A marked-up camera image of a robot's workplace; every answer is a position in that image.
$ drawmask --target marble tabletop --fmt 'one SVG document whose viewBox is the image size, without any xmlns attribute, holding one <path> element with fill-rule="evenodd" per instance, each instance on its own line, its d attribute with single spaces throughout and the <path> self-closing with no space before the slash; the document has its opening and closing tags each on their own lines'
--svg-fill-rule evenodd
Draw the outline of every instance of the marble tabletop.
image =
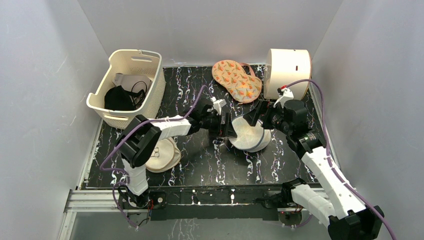
<svg viewBox="0 0 424 240">
<path fill-rule="evenodd" d="M 264 65 L 252 65 L 255 75 L 264 75 Z M 232 117 L 250 111 L 257 100 L 249 104 L 238 104 L 224 87 L 212 78 L 211 66 L 166 67 L 164 75 L 166 88 L 157 118 L 173 117 L 188 109 L 194 102 L 202 85 L 207 85 L 214 97 L 225 99 L 223 111 L 231 112 Z M 320 132 L 321 126 L 309 91 L 302 101 L 308 109 L 309 124 Z M 101 172 L 99 166 L 112 151 L 122 131 L 102 123 L 94 149 L 94 157 L 89 175 L 84 179 L 82 189 L 111 188 L 116 181 L 123 180 L 121 173 Z M 316 182 L 315 176 L 289 148 L 285 135 L 271 131 L 271 142 L 263 150 L 248 153 L 234 148 L 228 139 L 216 139 L 201 129 L 189 136 L 174 137 L 181 151 L 181 161 L 174 168 L 162 172 L 147 171 L 149 186 L 216 186 L 278 184 L 294 178 Z M 121 156 L 113 156 L 105 167 L 122 168 Z"/>
</svg>

